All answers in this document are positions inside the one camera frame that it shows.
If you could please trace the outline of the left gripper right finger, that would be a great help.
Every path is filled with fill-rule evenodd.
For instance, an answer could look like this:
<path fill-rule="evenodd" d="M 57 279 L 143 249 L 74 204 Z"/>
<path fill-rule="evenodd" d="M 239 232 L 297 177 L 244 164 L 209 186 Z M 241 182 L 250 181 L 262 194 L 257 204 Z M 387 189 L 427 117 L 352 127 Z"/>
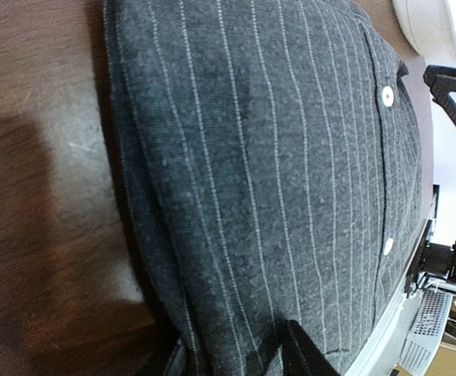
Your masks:
<path fill-rule="evenodd" d="M 286 321 L 281 339 L 283 375 L 339 376 L 297 321 Z"/>

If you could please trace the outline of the black pinstriped long sleeve shirt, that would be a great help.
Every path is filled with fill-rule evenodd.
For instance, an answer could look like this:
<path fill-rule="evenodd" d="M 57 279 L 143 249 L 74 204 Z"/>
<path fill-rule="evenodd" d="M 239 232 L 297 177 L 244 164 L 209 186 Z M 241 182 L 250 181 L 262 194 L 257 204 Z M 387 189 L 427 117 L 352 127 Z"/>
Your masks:
<path fill-rule="evenodd" d="M 295 320 L 339 373 L 418 237 L 407 68 L 351 1 L 108 1 L 114 126 L 184 375 L 281 375 Z"/>

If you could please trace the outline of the aluminium front rail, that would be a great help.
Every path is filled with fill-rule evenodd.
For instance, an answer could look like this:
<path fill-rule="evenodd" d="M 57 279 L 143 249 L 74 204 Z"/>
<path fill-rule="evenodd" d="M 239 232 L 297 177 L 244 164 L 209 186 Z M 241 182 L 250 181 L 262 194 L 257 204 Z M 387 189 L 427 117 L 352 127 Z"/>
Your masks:
<path fill-rule="evenodd" d="M 386 310 L 345 376 L 391 375 L 393 372 L 422 301 L 421 295 L 407 298 L 405 282 L 403 278 L 398 283 Z"/>

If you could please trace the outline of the white perforated metal box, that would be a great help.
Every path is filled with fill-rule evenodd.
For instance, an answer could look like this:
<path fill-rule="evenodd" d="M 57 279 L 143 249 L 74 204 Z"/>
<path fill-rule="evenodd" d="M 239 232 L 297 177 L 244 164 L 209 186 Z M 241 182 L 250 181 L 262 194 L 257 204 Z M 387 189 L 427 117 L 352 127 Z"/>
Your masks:
<path fill-rule="evenodd" d="M 429 369 L 442 341 L 451 303 L 450 293 L 424 293 L 398 363 L 410 375 L 421 376 Z"/>

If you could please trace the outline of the white plastic tub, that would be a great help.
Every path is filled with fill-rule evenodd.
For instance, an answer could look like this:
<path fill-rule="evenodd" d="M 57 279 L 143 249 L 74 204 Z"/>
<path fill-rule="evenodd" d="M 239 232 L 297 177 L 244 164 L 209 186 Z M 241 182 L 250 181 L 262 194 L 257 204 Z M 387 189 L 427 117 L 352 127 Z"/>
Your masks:
<path fill-rule="evenodd" d="M 456 67 L 456 32 L 449 1 L 393 0 L 396 18 L 413 49 L 430 63 Z"/>

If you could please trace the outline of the brown cardboard box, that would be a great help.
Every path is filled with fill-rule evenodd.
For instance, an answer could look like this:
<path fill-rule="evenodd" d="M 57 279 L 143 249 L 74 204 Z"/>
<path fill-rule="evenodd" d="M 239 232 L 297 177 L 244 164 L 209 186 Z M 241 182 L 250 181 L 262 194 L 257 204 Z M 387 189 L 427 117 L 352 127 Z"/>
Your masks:
<path fill-rule="evenodd" d="M 456 345 L 442 341 L 426 376 L 456 376 Z"/>

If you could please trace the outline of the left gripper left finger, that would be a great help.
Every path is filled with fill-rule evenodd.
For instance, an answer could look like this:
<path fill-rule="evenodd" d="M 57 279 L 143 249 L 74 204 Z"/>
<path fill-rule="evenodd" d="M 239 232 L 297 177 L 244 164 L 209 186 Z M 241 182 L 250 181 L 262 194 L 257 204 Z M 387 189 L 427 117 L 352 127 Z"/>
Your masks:
<path fill-rule="evenodd" d="M 165 364 L 165 376 L 183 376 L 186 371 L 186 346 L 179 338 Z"/>

